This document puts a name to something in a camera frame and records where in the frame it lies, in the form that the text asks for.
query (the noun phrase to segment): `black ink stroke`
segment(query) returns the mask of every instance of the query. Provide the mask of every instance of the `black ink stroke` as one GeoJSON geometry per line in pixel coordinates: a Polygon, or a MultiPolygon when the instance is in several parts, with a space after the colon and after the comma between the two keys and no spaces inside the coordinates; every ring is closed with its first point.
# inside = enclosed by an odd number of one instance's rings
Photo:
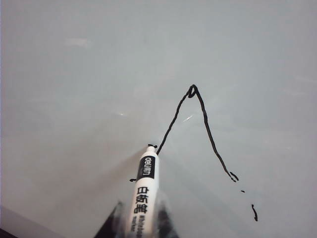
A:
{"type": "Polygon", "coordinates": [[[236,178],[236,180],[239,181],[238,177],[237,177],[233,172],[230,172],[230,174],[231,174],[232,176],[234,176],[234,177],[236,178]]]}
{"type": "Polygon", "coordinates": [[[253,212],[254,212],[254,220],[256,220],[256,222],[257,222],[257,221],[258,221],[258,214],[257,214],[257,212],[256,212],[255,209],[254,209],[254,205],[251,204],[251,206],[252,206],[252,210],[253,210],[253,212]]]}
{"type": "Polygon", "coordinates": [[[231,178],[232,181],[237,182],[232,176],[234,176],[237,180],[239,180],[238,177],[237,177],[235,174],[233,174],[232,172],[229,173],[229,171],[228,171],[226,165],[224,164],[224,161],[223,161],[222,157],[219,155],[219,153],[218,153],[218,151],[217,151],[217,148],[216,148],[215,142],[214,142],[214,140],[213,140],[213,138],[212,138],[211,130],[210,130],[210,127],[209,127],[209,124],[208,124],[208,117],[207,117],[207,112],[206,112],[206,109],[205,109],[204,101],[203,101],[203,99],[202,99],[202,97],[201,97],[201,95],[200,95],[200,93],[199,93],[199,91],[198,91],[198,88],[196,87],[195,84],[193,84],[192,86],[190,86],[190,88],[189,88],[189,90],[187,91],[187,93],[186,93],[186,94],[183,96],[183,98],[180,100],[180,102],[179,102],[179,104],[178,104],[178,106],[177,106],[177,109],[176,109],[175,116],[174,116],[172,122],[170,123],[170,125],[169,125],[169,127],[168,127],[168,129],[167,129],[167,131],[166,131],[166,133],[165,133],[165,135],[164,135],[164,138],[163,138],[161,144],[159,145],[157,154],[160,153],[160,151],[161,151],[161,149],[162,149],[162,147],[163,147],[163,145],[164,145],[164,143],[165,143],[165,141],[166,141],[166,138],[167,138],[167,136],[168,136],[170,130],[172,129],[172,126],[174,125],[174,123],[175,123],[175,121],[176,121],[176,119],[177,119],[177,116],[178,116],[178,113],[179,113],[179,109],[180,109],[180,107],[182,106],[182,103],[184,102],[184,100],[186,99],[187,96],[188,96],[188,98],[192,98],[192,97],[194,97],[195,95],[197,96],[197,98],[198,98],[198,100],[199,100],[199,103],[200,103],[200,105],[201,105],[201,108],[202,108],[206,131],[207,131],[209,140],[210,140],[210,142],[211,142],[211,146],[212,146],[212,148],[213,148],[213,151],[214,151],[214,153],[217,155],[219,161],[221,162],[221,165],[222,165],[222,167],[223,167],[223,170],[229,175],[229,177],[231,178]]]}

